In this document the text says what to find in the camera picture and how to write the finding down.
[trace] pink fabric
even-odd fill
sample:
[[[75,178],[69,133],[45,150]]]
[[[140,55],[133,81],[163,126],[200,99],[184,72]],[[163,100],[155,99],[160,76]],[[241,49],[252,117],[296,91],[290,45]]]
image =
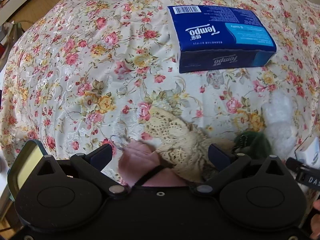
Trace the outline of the pink fabric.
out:
[[[119,160],[119,173],[126,183],[132,187],[142,176],[160,165],[157,152],[151,152],[148,145],[132,141],[124,148]],[[149,179],[146,187],[183,187],[186,182],[171,169],[165,168]]]

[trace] green fabric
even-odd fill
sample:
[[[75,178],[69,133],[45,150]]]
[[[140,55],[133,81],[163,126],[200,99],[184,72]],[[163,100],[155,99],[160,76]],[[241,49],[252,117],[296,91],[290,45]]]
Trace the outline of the green fabric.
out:
[[[235,153],[237,149],[249,147],[244,153],[253,160],[265,159],[272,154],[271,145],[262,132],[246,131],[238,135],[234,142],[235,146],[232,149],[232,153]]]

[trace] red object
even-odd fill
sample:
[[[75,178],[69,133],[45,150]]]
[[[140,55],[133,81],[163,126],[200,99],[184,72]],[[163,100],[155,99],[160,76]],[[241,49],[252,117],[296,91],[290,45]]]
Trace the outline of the red object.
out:
[[[4,53],[4,51],[5,51],[5,47],[0,44],[0,58],[2,57],[2,54]]]

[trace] white fluffy object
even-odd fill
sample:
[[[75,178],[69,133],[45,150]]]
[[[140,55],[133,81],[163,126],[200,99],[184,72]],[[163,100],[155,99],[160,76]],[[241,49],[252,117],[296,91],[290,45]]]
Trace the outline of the white fluffy object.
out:
[[[291,122],[293,107],[290,98],[276,90],[271,94],[270,103],[262,105],[262,112],[267,126],[264,133],[273,154],[286,159],[297,141],[297,129]]]

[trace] blue tissue package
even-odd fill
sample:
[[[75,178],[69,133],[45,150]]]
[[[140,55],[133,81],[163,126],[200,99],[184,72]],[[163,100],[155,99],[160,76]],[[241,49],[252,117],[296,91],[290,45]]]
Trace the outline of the blue tissue package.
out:
[[[274,40],[249,10],[168,6],[168,28],[180,73],[263,66],[276,53]]]

